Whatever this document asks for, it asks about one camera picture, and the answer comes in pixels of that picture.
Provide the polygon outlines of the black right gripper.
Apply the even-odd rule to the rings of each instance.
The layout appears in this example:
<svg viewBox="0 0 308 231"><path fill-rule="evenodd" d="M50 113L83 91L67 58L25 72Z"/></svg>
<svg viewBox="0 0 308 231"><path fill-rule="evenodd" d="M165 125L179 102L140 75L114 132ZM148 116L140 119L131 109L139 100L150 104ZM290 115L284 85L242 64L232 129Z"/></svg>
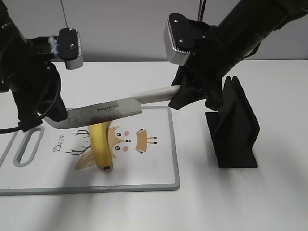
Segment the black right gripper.
<svg viewBox="0 0 308 231"><path fill-rule="evenodd" d="M205 106L217 111L223 104L222 77L239 61L233 51L232 36L223 37L217 26L211 26L203 39L197 39L186 64L177 69L172 86L179 90L169 107L179 110L206 98Z"/></svg>

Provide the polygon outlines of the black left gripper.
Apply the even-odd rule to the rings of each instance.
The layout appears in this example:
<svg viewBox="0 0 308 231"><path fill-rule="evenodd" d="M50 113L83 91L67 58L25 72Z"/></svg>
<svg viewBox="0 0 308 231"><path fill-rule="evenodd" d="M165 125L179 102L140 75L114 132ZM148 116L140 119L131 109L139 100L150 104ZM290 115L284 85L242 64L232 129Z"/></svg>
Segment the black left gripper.
<svg viewBox="0 0 308 231"><path fill-rule="evenodd" d="M67 119L60 95L60 75L51 62L48 37L0 41L0 91L11 91L18 111L18 125L7 131L28 131L44 118Z"/></svg>

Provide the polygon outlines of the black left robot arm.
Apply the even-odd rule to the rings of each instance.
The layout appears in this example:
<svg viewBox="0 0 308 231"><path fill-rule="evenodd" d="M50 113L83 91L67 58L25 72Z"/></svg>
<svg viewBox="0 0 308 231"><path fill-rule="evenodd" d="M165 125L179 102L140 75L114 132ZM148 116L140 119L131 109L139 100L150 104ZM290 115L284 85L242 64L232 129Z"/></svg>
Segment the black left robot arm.
<svg viewBox="0 0 308 231"><path fill-rule="evenodd" d="M61 78L47 46L47 37L24 38L0 3L0 91L12 93L19 119L16 127L1 129L2 134L29 131L45 118L55 122L68 118Z"/></svg>

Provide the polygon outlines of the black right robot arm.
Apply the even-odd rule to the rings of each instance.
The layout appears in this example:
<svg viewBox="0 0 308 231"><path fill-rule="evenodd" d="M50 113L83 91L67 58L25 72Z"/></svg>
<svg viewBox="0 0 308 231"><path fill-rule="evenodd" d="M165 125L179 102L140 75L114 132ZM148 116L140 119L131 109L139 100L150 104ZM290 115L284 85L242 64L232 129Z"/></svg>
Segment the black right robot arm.
<svg viewBox="0 0 308 231"><path fill-rule="evenodd" d="M218 26L170 14L166 53L178 65L173 85L180 89L169 106L178 110L203 99L207 108L218 110L224 102L222 78L255 54L271 32L307 13L305 0L242 0Z"/></svg>

